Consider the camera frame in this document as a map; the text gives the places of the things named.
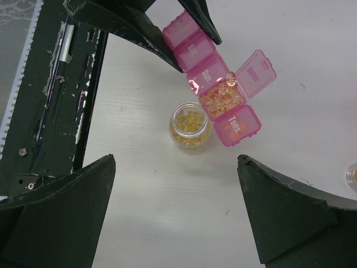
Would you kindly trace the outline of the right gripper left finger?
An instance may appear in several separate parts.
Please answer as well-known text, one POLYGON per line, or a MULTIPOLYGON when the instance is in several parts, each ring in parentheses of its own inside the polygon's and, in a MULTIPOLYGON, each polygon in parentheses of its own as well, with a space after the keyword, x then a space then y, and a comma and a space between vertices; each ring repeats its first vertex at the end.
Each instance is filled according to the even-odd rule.
POLYGON ((92 267, 115 177, 109 154, 1 201, 1 267, 92 267))

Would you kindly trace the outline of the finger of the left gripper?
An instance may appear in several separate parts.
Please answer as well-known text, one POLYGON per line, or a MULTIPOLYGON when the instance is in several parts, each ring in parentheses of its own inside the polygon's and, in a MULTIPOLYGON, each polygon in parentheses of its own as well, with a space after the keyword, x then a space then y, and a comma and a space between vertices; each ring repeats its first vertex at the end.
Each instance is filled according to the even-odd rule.
POLYGON ((154 3, 155 0, 67 0, 63 5, 69 16, 77 22, 132 42, 182 73, 162 31, 146 15, 154 3))
POLYGON ((222 39, 210 18, 206 0, 178 0, 178 2, 216 45, 222 43, 222 39))

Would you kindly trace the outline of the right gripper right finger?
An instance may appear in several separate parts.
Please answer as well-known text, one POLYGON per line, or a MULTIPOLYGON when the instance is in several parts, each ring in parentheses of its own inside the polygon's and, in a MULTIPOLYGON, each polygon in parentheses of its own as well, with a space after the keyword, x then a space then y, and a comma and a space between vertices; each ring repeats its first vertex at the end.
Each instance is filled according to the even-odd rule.
POLYGON ((285 176, 248 155, 238 177, 265 267, 356 267, 356 201, 285 176))

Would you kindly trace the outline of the pink pill organizer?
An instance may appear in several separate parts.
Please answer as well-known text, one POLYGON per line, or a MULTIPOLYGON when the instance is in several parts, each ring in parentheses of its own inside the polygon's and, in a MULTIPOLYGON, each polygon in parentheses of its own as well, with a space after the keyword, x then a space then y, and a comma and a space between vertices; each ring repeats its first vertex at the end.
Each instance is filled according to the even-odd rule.
POLYGON ((188 12, 178 15, 162 33, 223 145, 233 147, 256 135, 262 124, 247 100, 277 77, 262 50, 231 71, 188 12))

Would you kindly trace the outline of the glass pill bottle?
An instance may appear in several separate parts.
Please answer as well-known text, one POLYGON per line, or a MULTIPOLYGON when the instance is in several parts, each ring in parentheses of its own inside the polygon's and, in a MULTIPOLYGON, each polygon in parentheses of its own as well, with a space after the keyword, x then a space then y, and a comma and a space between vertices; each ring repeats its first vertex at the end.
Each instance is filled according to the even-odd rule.
POLYGON ((169 133, 180 150, 199 154, 210 140, 212 124, 201 105, 183 102, 172 112, 169 133))

